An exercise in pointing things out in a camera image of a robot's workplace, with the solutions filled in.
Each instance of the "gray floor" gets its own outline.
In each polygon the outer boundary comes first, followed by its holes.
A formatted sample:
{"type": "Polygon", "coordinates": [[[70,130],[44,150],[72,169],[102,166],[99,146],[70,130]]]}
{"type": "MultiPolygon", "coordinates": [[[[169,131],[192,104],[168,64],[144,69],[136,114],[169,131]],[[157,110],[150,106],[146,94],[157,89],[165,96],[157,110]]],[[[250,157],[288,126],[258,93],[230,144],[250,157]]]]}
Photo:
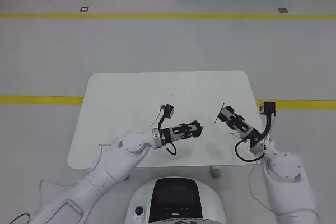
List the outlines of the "gray floor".
{"type": "MultiPolygon", "coordinates": [[[[86,172],[67,166],[79,111],[79,106],[0,105],[0,223],[36,210],[40,179],[72,184],[86,172]]],[[[336,223],[336,111],[281,110],[272,136],[279,150],[304,158],[319,201],[321,222],[336,223]]],[[[174,175],[195,178],[215,189],[228,223],[274,223],[274,217],[251,199],[247,186],[250,169],[225,166],[220,179],[211,178],[207,167],[136,169],[120,188],[104,196],[88,222],[123,222],[130,197],[139,186],[174,175]]],[[[254,193],[264,199],[266,192],[258,170],[252,185],[254,193]]],[[[62,190],[45,183],[44,204],[62,190]]]]}
{"type": "MultiPolygon", "coordinates": [[[[1,13],[336,14],[336,0],[4,0],[1,13]]],[[[336,20],[42,20],[0,18],[0,95],[83,96],[95,73],[242,70],[257,99],[336,100],[336,20]]],[[[39,204],[40,179],[71,184],[67,165],[79,106],[0,104],[0,223],[39,204]]],[[[322,223],[336,223],[336,110],[281,110],[272,136],[303,157],[322,223]]],[[[133,192],[166,175],[196,178],[220,195],[229,223],[275,223],[249,195],[251,166],[136,169],[92,211],[122,223],[133,192]]],[[[44,204],[62,187],[44,184],[44,204]]],[[[257,171],[253,191],[266,192],[257,171]]]]}

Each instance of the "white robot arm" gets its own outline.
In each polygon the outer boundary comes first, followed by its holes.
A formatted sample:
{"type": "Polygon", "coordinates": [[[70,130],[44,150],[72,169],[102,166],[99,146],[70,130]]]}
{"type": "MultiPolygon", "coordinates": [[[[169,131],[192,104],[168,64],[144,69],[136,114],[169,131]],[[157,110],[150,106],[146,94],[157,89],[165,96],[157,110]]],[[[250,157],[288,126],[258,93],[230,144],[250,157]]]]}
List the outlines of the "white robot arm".
{"type": "Polygon", "coordinates": [[[242,139],[235,146],[237,157],[245,162],[260,160],[271,211],[280,224],[316,224],[319,223],[316,211],[316,199],[306,176],[302,160],[287,152],[278,152],[269,136],[271,115],[275,115],[275,103],[264,102],[260,114],[267,117],[266,128],[259,133],[245,119],[235,114],[230,106],[222,108],[218,118],[231,129],[239,132],[242,139]],[[237,150],[241,142],[250,141],[253,160],[242,158],[237,150]]]}
{"type": "MultiPolygon", "coordinates": [[[[164,118],[170,118],[171,109],[164,118]]],[[[94,205],[111,188],[123,181],[145,157],[150,148],[180,139],[200,136],[203,127],[197,121],[165,129],[153,128],[147,132],[127,132],[116,139],[102,153],[95,168],[78,184],[61,197],[52,201],[30,224],[83,224],[94,205]]]]}

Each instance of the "yellow floor line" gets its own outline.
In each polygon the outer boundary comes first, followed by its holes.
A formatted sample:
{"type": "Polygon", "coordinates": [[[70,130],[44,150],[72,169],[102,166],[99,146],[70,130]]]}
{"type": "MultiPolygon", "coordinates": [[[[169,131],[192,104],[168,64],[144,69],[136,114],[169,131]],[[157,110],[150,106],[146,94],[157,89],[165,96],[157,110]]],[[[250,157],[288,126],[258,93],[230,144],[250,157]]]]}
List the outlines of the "yellow floor line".
{"type": "Polygon", "coordinates": [[[0,96],[0,104],[82,105],[83,97],[69,96],[0,96]]]}
{"type": "Polygon", "coordinates": [[[0,13],[0,18],[204,18],[204,19],[252,19],[252,20],[336,20],[336,15],[294,14],[89,14],[89,13],[0,13]]]}
{"type": "MultiPolygon", "coordinates": [[[[269,100],[276,103],[277,109],[333,109],[336,101],[330,100],[269,100]]],[[[54,104],[82,105],[83,97],[69,96],[0,96],[0,104],[54,104]]],[[[263,100],[257,100],[259,106],[263,100]]]]}

